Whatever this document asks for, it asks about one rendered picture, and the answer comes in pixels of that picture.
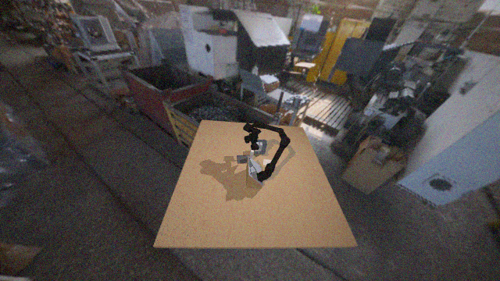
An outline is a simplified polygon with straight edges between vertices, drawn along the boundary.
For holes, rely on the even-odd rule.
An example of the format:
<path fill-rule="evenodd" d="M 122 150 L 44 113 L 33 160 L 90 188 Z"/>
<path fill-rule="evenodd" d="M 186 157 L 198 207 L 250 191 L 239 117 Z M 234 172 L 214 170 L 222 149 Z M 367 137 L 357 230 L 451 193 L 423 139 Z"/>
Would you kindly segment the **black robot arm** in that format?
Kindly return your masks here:
<path fill-rule="evenodd" d="M 253 123 L 252 125 L 249 123 L 246 123 L 243 127 L 243 130 L 245 130 L 249 133 L 252 132 L 252 136 L 257 137 L 259 135 L 259 133 L 262 132 L 261 130 L 259 130 L 257 128 L 267 129 L 267 130 L 272 130 L 272 131 L 278 132 L 280 135 L 280 138 L 281 138 L 280 147 L 278 148 L 276 154 L 274 155 L 271 163 L 266 164 L 265 171 L 256 173 L 258 181 L 263 182 L 264 180 L 267 180 L 268 178 L 271 177 L 271 175 L 275 169 L 275 165 L 277 164 L 278 159 L 280 158 L 284 149 L 290 144 L 291 140 L 289 137 L 287 137 L 286 133 L 284 132 L 284 130 L 282 128 L 270 126 L 270 125 L 267 125 L 267 124 L 260 122 L 258 120 L 255 121 L 255 123 Z M 245 139 L 246 144 L 249 143 L 249 141 L 252 142 L 251 135 L 244 136 L 244 139 Z"/>

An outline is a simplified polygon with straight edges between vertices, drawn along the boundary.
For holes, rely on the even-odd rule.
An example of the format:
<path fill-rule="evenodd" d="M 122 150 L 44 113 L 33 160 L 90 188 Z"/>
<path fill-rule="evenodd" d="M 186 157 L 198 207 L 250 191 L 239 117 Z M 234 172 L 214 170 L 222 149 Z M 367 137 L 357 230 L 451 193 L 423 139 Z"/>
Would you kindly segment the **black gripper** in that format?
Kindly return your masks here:
<path fill-rule="evenodd" d="M 258 142 L 258 140 L 257 140 L 257 139 L 258 139 L 259 137 L 253 137 L 253 136 L 252 136 L 252 133 L 250 133 L 249 135 L 251 135 L 251 137 L 252 137 L 252 145 L 251 145 L 251 149 L 252 149 L 252 150 L 259 150 L 259 146 L 258 146 L 258 145 L 257 145 L 257 143 L 256 143 L 256 142 Z"/>

